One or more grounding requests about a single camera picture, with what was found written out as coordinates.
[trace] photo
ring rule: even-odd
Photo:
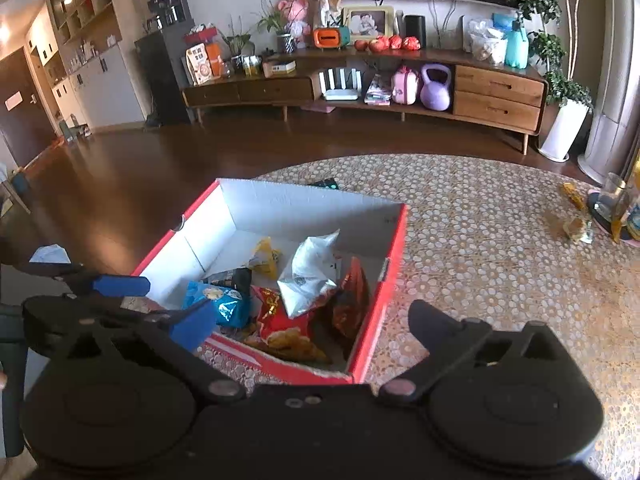
[[[345,7],[343,17],[345,25],[349,27],[352,42],[393,34],[393,7]]]
[[[349,16],[349,31],[356,36],[375,38],[385,33],[385,23],[384,10],[352,10]]]

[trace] teal bottle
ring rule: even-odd
[[[529,62],[529,38],[519,20],[511,23],[511,32],[506,35],[507,54],[504,63],[514,68],[526,68]]]

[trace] chair leg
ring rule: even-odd
[[[3,182],[2,186],[8,191],[12,200],[15,200],[20,205],[20,207],[24,209],[27,212],[27,214],[30,215],[31,211],[29,211],[29,208],[27,207],[27,205],[22,201],[22,199],[15,192],[14,186],[12,186],[10,182]]]

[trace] white cabinet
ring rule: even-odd
[[[71,85],[71,79],[63,79],[60,83],[53,87],[53,97],[56,98],[58,108],[62,114],[66,125],[70,128],[74,126],[72,116],[76,118],[78,124],[87,124],[87,120],[84,114],[84,110],[78,99],[76,93]]]
[[[119,45],[89,61],[70,78],[91,128],[145,120]]]
[[[26,39],[30,50],[32,50],[33,47],[38,49],[40,62],[43,65],[46,65],[58,51],[56,36],[53,33],[53,26],[49,19],[49,10],[46,4],[40,9],[36,19],[33,20],[33,25],[31,25]]]

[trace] black speaker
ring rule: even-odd
[[[427,48],[427,28],[424,16],[408,15],[404,17],[404,36],[415,36],[420,41],[420,48]]]

